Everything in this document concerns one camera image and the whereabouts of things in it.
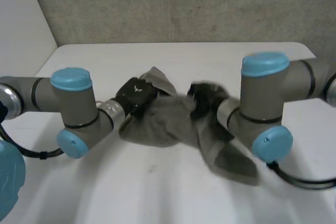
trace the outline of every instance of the gray robot arm segment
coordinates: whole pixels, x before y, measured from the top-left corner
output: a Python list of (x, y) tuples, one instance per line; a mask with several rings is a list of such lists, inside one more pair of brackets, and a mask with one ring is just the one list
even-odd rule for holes
[(84, 156), (130, 113), (126, 98), (108, 100), (97, 108), (84, 69), (62, 69), (51, 78), (1, 77), (0, 101), (8, 109), (7, 120), (30, 111), (59, 112), (65, 128), (57, 142), (73, 158)]
[(267, 54), (244, 59), (240, 101), (225, 99), (215, 112), (223, 127), (269, 163), (291, 148), (292, 136), (281, 126), (284, 103), (321, 98), (335, 105), (336, 66), (321, 59), (290, 63), (284, 55)]

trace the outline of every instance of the blue plastic cover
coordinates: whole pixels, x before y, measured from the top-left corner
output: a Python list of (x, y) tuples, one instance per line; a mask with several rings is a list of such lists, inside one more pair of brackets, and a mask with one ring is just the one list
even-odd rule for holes
[(273, 126), (253, 142), (252, 153), (266, 163), (286, 157), (293, 146), (293, 136), (284, 126)]
[(88, 146), (78, 136), (67, 130), (57, 135), (57, 143), (61, 150), (72, 158), (80, 158), (89, 152)]
[(243, 59), (241, 74), (262, 77), (285, 70), (290, 64), (283, 52), (259, 52)]
[(0, 221), (12, 210), (17, 193), (24, 185), (26, 165), (20, 151), (12, 144), (0, 141)]
[(89, 71), (82, 68), (60, 69), (52, 74), (50, 83), (55, 88), (66, 91), (83, 91), (92, 87)]

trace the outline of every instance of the crumpled cloth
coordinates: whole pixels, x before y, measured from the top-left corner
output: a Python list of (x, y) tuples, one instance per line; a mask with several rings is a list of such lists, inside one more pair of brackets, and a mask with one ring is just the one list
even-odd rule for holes
[(231, 137), (215, 115), (209, 113), (192, 121), (190, 113), (195, 109), (195, 101), (178, 94), (174, 85), (156, 67), (152, 67), (140, 79), (151, 82), (159, 89), (159, 95), (142, 118), (129, 116), (125, 120), (119, 129), (121, 139), (157, 147), (182, 142), (198, 148), (211, 171), (239, 182), (258, 183), (256, 165), (232, 144)]

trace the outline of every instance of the white tabletop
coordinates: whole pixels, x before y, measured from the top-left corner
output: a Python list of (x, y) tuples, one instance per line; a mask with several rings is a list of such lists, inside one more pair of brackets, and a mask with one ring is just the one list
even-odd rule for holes
[[(266, 50), (284, 51), (291, 60), (314, 57), (298, 43), (67, 45), (55, 51), (37, 76), (83, 67), (91, 73), (96, 100), (103, 101), (132, 76), (156, 66), (178, 92), (186, 93), (192, 81), (211, 80), (238, 97), (242, 58)], [(307, 178), (336, 175), (335, 121), (336, 110), (321, 100), (286, 104), (283, 125), (295, 143), (284, 169)], [(5, 128), (24, 147), (45, 151), (57, 147), (55, 137), (63, 126), (59, 114), (26, 113)], [(249, 186), (212, 174), (194, 148), (141, 146), (109, 135), (79, 160), (66, 155), (26, 159), (26, 183), (3, 223), (336, 222), (333, 190), (293, 188), (255, 162), (261, 183)]]

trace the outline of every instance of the gray wall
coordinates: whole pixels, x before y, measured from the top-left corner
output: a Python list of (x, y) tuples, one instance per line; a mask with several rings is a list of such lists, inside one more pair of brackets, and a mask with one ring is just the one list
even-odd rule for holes
[(297, 41), (336, 49), (336, 0), (38, 0), (58, 45)]

